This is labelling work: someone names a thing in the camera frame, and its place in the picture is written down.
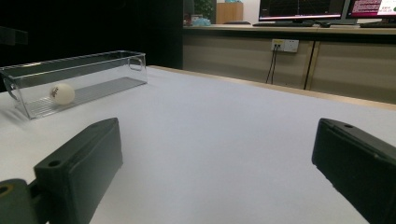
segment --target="box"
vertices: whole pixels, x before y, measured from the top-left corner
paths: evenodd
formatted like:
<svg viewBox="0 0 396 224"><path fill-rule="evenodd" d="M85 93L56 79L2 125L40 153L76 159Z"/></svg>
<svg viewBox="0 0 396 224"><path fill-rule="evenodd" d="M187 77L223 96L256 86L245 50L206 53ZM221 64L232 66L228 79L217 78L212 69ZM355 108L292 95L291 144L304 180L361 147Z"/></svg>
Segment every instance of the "box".
<svg viewBox="0 0 396 224"><path fill-rule="evenodd" d="M125 50L2 67L0 74L16 108L28 119L43 118L148 82L145 54ZM68 92L74 91L70 103L54 100L59 84L71 87Z"/></svg>

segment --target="screw hole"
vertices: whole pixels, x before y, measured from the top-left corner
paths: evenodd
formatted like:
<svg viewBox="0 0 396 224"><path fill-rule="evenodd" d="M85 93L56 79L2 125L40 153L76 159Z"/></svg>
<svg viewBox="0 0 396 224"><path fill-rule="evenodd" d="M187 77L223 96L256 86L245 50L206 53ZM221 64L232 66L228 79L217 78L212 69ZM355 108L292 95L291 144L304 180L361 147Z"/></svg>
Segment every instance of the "screw hole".
<svg viewBox="0 0 396 224"><path fill-rule="evenodd" d="M59 164L61 164L60 161L52 161L52 162L49 163L49 167L54 167L54 166L57 166Z"/></svg>
<svg viewBox="0 0 396 224"><path fill-rule="evenodd" d="M0 187L0 195L2 195L4 192L8 191L8 187L7 186L2 186Z"/></svg>

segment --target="white ball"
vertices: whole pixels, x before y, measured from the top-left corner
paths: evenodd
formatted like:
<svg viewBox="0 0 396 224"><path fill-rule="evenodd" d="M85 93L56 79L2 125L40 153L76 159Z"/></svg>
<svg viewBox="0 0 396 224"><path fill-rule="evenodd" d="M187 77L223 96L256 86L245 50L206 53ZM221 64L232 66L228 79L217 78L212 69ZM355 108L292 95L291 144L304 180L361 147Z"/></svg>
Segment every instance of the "white ball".
<svg viewBox="0 0 396 224"><path fill-rule="evenodd" d="M58 105L68 105L73 102L76 94L68 84L58 83L49 91L49 97Z"/></svg>

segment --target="monitor screen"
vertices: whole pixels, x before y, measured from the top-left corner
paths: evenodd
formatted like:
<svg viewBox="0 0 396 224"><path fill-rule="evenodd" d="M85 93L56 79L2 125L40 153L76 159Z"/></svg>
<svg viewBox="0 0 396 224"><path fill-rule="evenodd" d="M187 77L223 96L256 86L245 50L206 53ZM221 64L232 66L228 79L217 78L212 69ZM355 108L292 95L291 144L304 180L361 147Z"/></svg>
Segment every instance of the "monitor screen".
<svg viewBox="0 0 396 224"><path fill-rule="evenodd" d="M345 0L261 0L259 21L340 19Z"/></svg>
<svg viewBox="0 0 396 224"><path fill-rule="evenodd" d="M347 18L396 19L395 0L351 0Z"/></svg>

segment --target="white table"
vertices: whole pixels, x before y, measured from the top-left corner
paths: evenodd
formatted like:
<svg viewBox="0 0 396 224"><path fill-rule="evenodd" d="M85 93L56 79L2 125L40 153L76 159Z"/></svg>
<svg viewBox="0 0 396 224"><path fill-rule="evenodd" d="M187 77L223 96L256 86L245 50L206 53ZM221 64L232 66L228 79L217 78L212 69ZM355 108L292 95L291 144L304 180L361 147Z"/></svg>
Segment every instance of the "white table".
<svg viewBox="0 0 396 224"><path fill-rule="evenodd" d="M3 92L0 180L31 182L52 151L117 117L124 165L94 224L367 223L311 162L318 120L350 123L395 146L394 107L224 79L151 67L148 85L37 120Z"/></svg>

